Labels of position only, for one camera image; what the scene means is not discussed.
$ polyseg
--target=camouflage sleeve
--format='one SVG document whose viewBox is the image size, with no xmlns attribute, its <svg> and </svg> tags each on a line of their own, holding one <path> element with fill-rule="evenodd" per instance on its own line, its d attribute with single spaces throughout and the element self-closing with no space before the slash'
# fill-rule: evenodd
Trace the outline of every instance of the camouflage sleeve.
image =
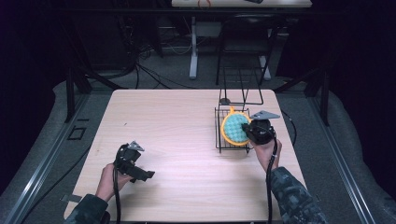
<svg viewBox="0 0 396 224">
<path fill-rule="evenodd" d="M 272 171 L 271 186 L 284 223 L 328 223 L 308 190 L 285 167 Z"/>
<path fill-rule="evenodd" d="M 99 224 L 107 209 L 107 202 L 87 194 L 73 209 L 64 224 Z"/>
</svg>

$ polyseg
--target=sleeve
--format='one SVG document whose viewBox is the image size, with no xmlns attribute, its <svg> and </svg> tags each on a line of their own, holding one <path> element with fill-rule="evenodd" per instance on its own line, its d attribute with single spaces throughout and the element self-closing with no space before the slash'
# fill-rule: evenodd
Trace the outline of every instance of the sleeve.
<svg viewBox="0 0 396 224">
<path fill-rule="evenodd" d="M 328 223 L 308 190 L 285 167 L 272 171 L 271 186 L 284 223 Z"/>
<path fill-rule="evenodd" d="M 64 224 L 99 224 L 107 206 L 107 202 L 94 195 L 87 194 L 73 209 Z"/>
</svg>

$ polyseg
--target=table top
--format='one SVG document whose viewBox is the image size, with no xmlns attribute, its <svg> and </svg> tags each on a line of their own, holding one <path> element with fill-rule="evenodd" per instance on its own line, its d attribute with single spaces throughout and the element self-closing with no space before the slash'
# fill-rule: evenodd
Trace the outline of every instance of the table top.
<svg viewBox="0 0 396 224">
<path fill-rule="evenodd" d="M 245 0 L 172 0 L 173 7 L 311 7 L 310 0 L 264 0 L 260 4 Z"/>
<path fill-rule="evenodd" d="M 227 90 L 231 101 L 241 91 Z M 271 119 L 282 142 L 280 165 L 304 184 L 289 134 L 273 91 L 262 91 L 263 105 L 250 114 L 275 113 Z M 249 92 L 248 99 L 258 101 Z M 95 193 L 103 167 L 120 145 L 135 140 L 146 151 L 136 165 L 155 171 L 147 182 L 127 184 L 120 192 L 121 220 L 163 222 L 259 221 L 268 218 L 265 172 L 254 149 L 216 148 L 215 108 L 219 90 L 114 91 L 93 140 L 73 194 Z M 68 217 L 76 203 L 69 203 Z M 273 197 L 274 220 L 280 220 Z M 113 197 L 107 211 L 116 218 Z"/>
</svg>

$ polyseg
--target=yellow object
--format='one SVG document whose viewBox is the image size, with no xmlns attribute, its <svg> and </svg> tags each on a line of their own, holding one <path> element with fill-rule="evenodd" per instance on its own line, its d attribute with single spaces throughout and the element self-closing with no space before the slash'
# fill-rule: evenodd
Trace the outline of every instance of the yellow object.
<svg viewBox="0 0 396 224">
<path fill-rule="evenodd" d="M 233 109 L 233 106 L 231 106 L 231 107 L 230 107 L 230 113 L 224 118 L 223 122 L 221 123 L 220 132 L 221 132 L 221 135 L 224 137 L 224 139 L 225 139 L 228 143 L 230 143 L 230 144 L 232 144 L 232 145 L 234 145 L 234 146 L 241 147 L 241 146 L 246 145 L 246 144 L 249 142 L 249 139 L 246 140 L 246 141 L 243 141 L 243 142 L 235 142 L 235 141 L 232 140 L 230 137 L 228 137 L 227 134 L 226 134 L 225 131 L 224 131 L 224 126 L 225 126 L 225 124 L 226 124 L 226 122 L 227 122 L 227 119 L 229 119 L 231 116 L 234 116 L 234 115 L 243 115 L 243 116 L 248 120 L 248 122 L 251 122 L 250 117 L 249 117 L 246 113 L 244 113 L 244 112 L 239 112 L 239 111 L 235 111 L 235 110 Z"/>
</svg>

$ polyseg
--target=chair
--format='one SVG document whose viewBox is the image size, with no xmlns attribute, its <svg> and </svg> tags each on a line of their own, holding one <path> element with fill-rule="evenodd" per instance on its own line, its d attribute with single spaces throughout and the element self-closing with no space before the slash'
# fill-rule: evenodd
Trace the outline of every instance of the chair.
<svg viewBox="0 0 396 224">
<path fill-rule="evenodd" d="M 284 25 L 285 19 L 273 15 L 238 14 L 226 19 L 219 34 L 216 85 L 219 85 L 221 58 L 226 54 L 255 55 L 258 60 L 265 57 L 265 64 L 260 65 L 261 85 L 277 33 Z"/>
</svg>

